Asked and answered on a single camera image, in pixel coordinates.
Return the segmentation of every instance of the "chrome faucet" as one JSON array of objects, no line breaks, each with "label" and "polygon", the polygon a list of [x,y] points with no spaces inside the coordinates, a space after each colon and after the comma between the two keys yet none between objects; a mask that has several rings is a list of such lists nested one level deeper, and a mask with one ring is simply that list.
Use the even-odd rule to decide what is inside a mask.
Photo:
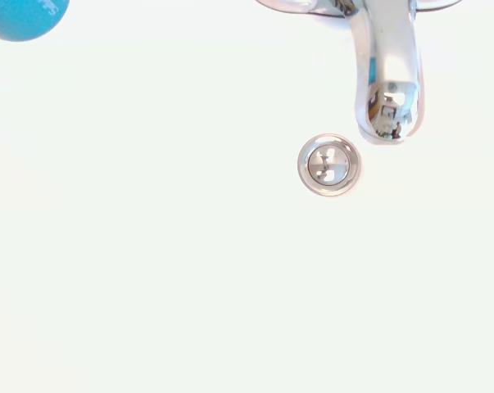
[{"label": "chrome faucet", "polygon": [[356,45],[356,119],[367,134],[400,142],[419,125],[421,70],[414,21],[460,0],[258,0],[292,13],[345,17]]}]

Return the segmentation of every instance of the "white sink basin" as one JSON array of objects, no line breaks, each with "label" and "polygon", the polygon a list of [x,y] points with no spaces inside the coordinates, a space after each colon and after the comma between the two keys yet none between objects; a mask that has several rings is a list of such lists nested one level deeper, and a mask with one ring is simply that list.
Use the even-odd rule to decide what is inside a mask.
[{"label": "white sink basin", "polygon": [[[0,391],[494,392],[478,7],[418,14],[424,118],[398,146],[358,130],[343,20],[78,1],[0,41]],[[297,172],[322,133],[360,153],[341,196]]]}]

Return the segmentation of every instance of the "blue bottle cap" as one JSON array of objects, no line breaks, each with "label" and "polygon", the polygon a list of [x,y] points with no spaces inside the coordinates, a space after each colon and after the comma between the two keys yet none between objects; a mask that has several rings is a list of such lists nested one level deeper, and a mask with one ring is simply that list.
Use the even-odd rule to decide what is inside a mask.
[{"label": "blue bottle cap", "polygon": [[28,41],[53,29],[69,0],[0,0],[0,38]]}]

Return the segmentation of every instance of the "drain cover slots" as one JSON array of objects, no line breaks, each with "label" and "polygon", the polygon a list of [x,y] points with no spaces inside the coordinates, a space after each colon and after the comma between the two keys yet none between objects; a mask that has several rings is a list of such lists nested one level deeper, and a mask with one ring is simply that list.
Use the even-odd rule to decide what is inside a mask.
[{"label": "drain cover slots", "polygon": [[312,138],[301,149],[297,170],[313,192],[335,197],[348,191],[360,173],[360,157],[346,139],[333,134]]}]

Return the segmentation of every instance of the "silver object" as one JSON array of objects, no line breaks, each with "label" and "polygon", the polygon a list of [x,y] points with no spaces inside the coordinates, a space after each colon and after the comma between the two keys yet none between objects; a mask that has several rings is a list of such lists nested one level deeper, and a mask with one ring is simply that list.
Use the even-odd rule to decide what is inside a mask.
[{"label": "silver object", "polygon": [[297,170],[316,194],[335,197],[347,192],[360,174],[360,156],[346,139],[334,134],[312,138],[301,149]]},{"label": "silver object", "polygon": [[258,0],[278,11],[345,17],[358,61],[356,118],[367,134],[400,142],[418,125],[422,98],[416,11],[460,0]]}]

